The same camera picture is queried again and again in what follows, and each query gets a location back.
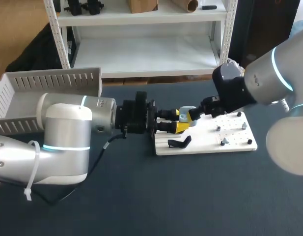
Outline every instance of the yellow object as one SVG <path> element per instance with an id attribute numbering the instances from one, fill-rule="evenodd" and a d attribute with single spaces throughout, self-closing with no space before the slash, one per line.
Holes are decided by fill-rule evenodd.
<path id="1" fill-rule="evenodd" d="M 177 122 L 176 123 L 176 130 L 175 133 L 178 134 L 182 131 L 187 130 L 190 127 L 189 123 L 182 123 L 182 122 Z"/>
<path id="2" fill-rule="evenodd" d="M 192 118 L 189 112 L 186 113 L 187 122 L 192 122 Z"/>

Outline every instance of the dark table surface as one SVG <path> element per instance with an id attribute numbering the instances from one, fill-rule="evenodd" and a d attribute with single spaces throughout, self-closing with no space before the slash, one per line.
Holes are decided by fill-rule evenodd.
<path id="1" fill-rule="evenodd" d="M 199 105 L 216 95 L 212 82 L 104 87 L 103 97 L 134 99 L 148 92 L 163 109 Z M 301 236 L 303 177 L 268 156 L 270 126 L 282 107 L 245 111 L 258 143 L 253 152 L 156 156 L 147 135 L 113 142 L 91 178 L 56 206 L 0 184 L 0 235 L 17 236 Z M 16 136 L 43 142 L 43 135 Z M 107 137 L 92 136 L 91 162 Z M 38 186 L 55 198 L 71 186 Z"/>

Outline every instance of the white shelf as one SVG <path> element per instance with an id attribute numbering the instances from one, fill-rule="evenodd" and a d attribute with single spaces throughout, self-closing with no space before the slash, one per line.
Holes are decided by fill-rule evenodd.
<path id="1" fill-rule="evenodd" d="M 160 0 L 157 11 L 132 14 L 126 0 L 103 0 L 105 4 L 99 15 L 91 16 L 83 10 L 80 16 L 72 16 L 68 11 L 62 11 L 58 17 L 60 27 L 63 26 L 102 26 L 102 25 L 135 25 L 161 24 L 180 22 L 222 21 L 227 12 L 222 0 L 206 0 L 205 5 L 216 5 L 216 10 L 201 10 L 187 13 L 171 0 Z"/>
<path id="2" fill-rule="evenodd" d="M 206 35 L 83 39 L 74 68 L 101 67 L 102 78 L 211 74 L 216 55 Z"/>

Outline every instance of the yellow block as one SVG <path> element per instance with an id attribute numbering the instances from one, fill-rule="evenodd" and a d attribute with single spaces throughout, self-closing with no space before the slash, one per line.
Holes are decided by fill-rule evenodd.
<path id="1" fill-rule="evenodd" d="M 182 131 L 185 131 L 187 130 L 188 128 L 190 127 L 190 124 L 189 123 L 181 123 L 181 122 L 177 122 L 176 123 L 176 130 L 175 130 L 175 133 L 180 133 Z"/>

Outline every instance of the white board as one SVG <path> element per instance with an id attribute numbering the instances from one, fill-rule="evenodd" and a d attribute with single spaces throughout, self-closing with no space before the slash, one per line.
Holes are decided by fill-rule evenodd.
<path id="1" fill-rule="evenodd" d="M 254 151 L 257 149 L 257 143 L 250 129 L 249 123 L 244 112 L 240 117 L 237 113 L 230 113 L 224 116 L 212 118 L 211 115 L 202 115 L 197 125 L 190 127 L 183 134 L 168 134 L 157 131 L 155 134 L 155 149 L 157 155 L 182 155 L 196 153 L 212 152 L 235 152 L 235 151 Z M 169 122 L 158 119 L 158 122 Z M 248 126 L 246 130 L 242 129 L 243 123 Z M 170 147 L 167 144 L 169 139 L 183 142 L 187 136 L 191 135 L 192 141 L 185 148 Z M 227 138 L 228 144 L 221 146 L 221 141 Z"/>

